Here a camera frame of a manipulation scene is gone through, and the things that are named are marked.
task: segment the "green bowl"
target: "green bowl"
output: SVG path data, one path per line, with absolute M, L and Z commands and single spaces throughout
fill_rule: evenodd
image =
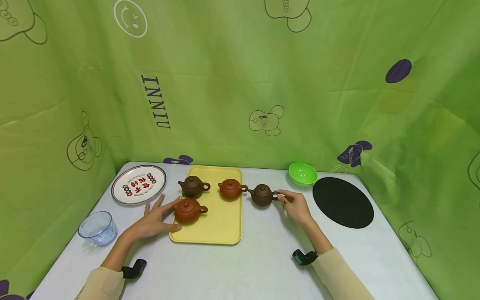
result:
M 318 179 L 315 169 L 305 163 L 296 162 L 288 167 L 288 175 L 293 183 L 299 186 L 309 186 L 314 184 Z

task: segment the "decorative plate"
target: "decorative plate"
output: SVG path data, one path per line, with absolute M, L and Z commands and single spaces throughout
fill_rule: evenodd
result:
M 112 185 L 112 197 L 122 204 L 140 204 L 157 196 L 165 187 L 164 170 L 152 165 L 131 168 L 117 177 Z

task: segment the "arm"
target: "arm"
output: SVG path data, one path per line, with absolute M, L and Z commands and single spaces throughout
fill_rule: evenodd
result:
M 181 229 L 180 225 L 162 222 L 163 214 L 169 211 L 180 199 L 161 206 L 164 198 L 164 194 L 161 194 L 151 211 L 150 204 L 145 206 L 144 217 L 118 237 L 101 266 L 90 272 L 84 287 L 75 300 L 118 300 L 124 282 L 121 268 L 135 242 L 161 232 L 179 231 Z
M 313 267 L 333 298 L 335 300 L 373 300 L 373 296 L 312 218 L 303 194 L 285 190 L 277 192 L 285 195 L 285 197 L 278 195 L 279 202 L 283 204 L 288 215 L 298 222 L 315 252 L 319 254 L 313 262 Z

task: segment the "clay teapot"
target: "clay teapot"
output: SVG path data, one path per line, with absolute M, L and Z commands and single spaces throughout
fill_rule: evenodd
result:
M 248 190 L 252 195 L 252 201 L 258 206 L 268 206 L 274 199 L 278 192 L 272 192 L 272 190 L 266 184 L 259 184 L 252 191 Z
M 193 198 L 185 198 L 177 204 L 173 205 L 175 210 L 175 219 L 181 224 L 191 224 L 198 220 L 200 214 L 208 211 L 206 206 L 200 205 Z
M 225 179 L 222 183 L 219 183 L 220 195 L 226 200 L 234 200 L 238 198 L 243 192 L 248 191 L 248 186 L 241 185 L 240 182 L 235 179 Z
M 182 193 L 187 197 L 197 198 L 203 192 L 210 189 L 210 184 L 202 182 L 200 178 L 196 176 L 189 176 L 185 178 L 185 182 L 179 181 Z

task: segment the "fabric backdrop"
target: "fabric backdrop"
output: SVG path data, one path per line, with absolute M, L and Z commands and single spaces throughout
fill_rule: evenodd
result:
M 479 15 L 0 0 L 0 297 L 35 289 L 132 160 L 357 174 L 439 298 L 477 297 Z

